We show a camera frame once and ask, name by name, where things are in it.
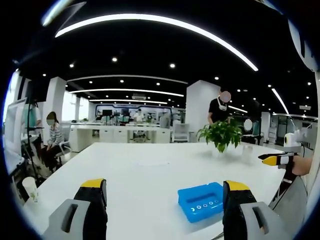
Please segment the paper cup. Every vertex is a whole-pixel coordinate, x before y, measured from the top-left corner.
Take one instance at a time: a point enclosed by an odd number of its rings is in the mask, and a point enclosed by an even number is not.
[[[38,202],[38,191],[36,186],[36,181],[33,177],[28,176],[22,181],[22,186],[24,187],[26,193],[35,202]]]

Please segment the blue box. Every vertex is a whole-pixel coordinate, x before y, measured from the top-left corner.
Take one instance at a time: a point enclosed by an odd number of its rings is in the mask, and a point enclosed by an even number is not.
[[[179,200],[190,223],[212,217],[223,211],[224,189],[217,182],[178,190]]]

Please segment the window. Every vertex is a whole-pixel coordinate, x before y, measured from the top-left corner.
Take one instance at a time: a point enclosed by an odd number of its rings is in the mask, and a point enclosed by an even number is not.
[[[89,100],[80,98],[79,120],[89,119]]]
[[[76,99],[75,94],[64,92],[63,103],[62,103],[62,121],[71,121],[75,119],[76,116]]]
[[[15,92],[17,88],[17,83],[18,83],[18,78],[19,78],[19,72],[14,72],[12,74],[8,90],[6,92],[5,96],[5,102],[4,102],[4,107],[3,107],[3,119],[2,123],[6,121],[6,116],[7,116],[7,109],[10,104],[12,104],[15,100]]]

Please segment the potted plant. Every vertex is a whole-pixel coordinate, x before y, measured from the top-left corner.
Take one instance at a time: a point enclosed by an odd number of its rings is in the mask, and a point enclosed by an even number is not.
[[[234,119],[227,121],[216,121],[211,125],[205,125],[197,133],[198,141],[204,138],[206,144],[213,142],[220,153],[223,153],[230,143],[238,146],[241,141],[242,131]]]

